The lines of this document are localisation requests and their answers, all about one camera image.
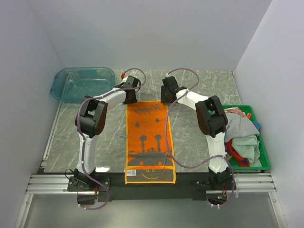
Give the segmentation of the orange and grey towel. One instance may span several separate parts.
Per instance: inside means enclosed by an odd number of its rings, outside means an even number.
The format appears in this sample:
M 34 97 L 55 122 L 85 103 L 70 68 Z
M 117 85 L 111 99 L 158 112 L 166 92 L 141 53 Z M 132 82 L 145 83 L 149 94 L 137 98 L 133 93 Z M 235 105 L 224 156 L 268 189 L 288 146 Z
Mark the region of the orange and grey towel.
M 126 184 L 174 184 L 175 162 L 168 107 L 141 101 L 126 108 Z

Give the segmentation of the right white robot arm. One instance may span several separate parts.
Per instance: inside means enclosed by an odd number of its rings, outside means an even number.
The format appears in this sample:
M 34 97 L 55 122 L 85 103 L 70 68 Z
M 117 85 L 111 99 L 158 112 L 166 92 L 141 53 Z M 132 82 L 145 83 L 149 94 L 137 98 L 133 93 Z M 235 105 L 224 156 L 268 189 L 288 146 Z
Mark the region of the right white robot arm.
M 199 129 L 207 139 L 209 150 L 208 159 L 198 165 L 186 166 L 175 159 L 169 143 L 166 142 L 170 157 L 176 164 L 187 169 L 194 169 L 209 162 L 209 178 L 198 181 L 198 183 L 215 190 L 221 189 L 230 180 L 230 170 L 224 142 L 228 119 L 220 99 L 215 95 L 211 97 L 203 96 L 184 86 L 180 87 L 174 76 L 166 77 L 162 82 L 161 102 L 170 104 L 169 111 L 175 103 L 195 110 Z

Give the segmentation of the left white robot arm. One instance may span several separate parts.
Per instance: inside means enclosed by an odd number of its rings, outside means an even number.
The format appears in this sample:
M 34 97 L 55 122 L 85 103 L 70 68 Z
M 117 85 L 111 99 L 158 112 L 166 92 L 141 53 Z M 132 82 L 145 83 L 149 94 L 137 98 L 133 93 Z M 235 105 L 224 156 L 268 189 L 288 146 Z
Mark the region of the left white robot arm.
M 122 82 L 109 92 L 84 97 L 75 118 L 80 146 L 74 170 L 74 179 L 83 190 L 90 191 L 95 187 L 95 148 L 97 138 L 105 127 L 108 109 L 118 104 L 136 103 L 136 92 L 141 86 L 138 78 L 123 76 Z

